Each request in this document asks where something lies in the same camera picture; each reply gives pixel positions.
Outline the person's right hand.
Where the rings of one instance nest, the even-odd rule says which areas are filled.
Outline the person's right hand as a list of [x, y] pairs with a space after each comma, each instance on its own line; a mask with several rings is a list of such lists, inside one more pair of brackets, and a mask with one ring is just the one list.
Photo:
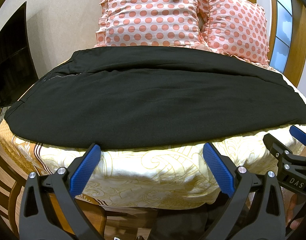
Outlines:
[[297, 227], [300, 225], [300, 223], [303, 221], [303, 218], [294, 219], [294, 208], [297, 204], [297, 195], [293, 194], [293, 196], [290, 198], [289, 206], [286, 211], [286, 225], [290, 224], [290, 228], [292, 230], [297, 229]]

